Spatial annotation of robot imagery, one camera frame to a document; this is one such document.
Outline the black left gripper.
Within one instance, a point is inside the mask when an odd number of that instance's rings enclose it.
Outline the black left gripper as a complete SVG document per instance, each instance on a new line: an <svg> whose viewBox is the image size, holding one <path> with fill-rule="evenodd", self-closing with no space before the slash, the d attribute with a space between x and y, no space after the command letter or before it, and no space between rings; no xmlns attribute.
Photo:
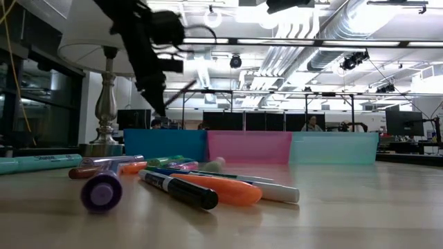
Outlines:
<svg viewBox="0 0 443 249"><path fill-rule="evenodd" d="M150 43L143 37L125 37L125 49L135 73L153 73L136 77L136 88L155 112L165 116L163 92L166 88L159 59L152 50Z"/></svg>

